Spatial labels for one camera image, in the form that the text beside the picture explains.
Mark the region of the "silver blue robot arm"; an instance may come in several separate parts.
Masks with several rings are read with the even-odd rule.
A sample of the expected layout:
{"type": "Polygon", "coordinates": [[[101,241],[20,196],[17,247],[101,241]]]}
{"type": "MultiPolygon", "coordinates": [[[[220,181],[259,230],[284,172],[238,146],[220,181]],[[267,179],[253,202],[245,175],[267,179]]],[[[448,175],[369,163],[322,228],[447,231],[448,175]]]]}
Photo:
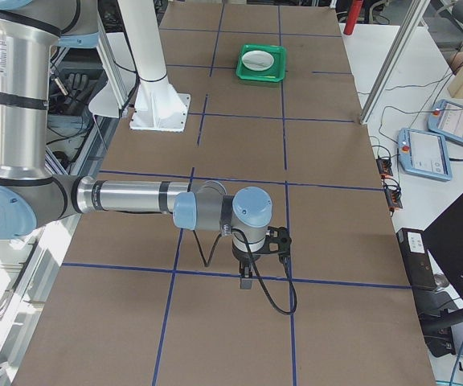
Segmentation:
{"type": "Polygon", "coordinates": [[[240,285],[250,288],[272,238],[266,191],[246,187],[229,195],[216,181],[107,181],[46,168],[51,49],[95,47],[99,40],[94,1],[0,1],[0,239],[76,213],[162,213],[178,228],[231,236],[240,285]]]}

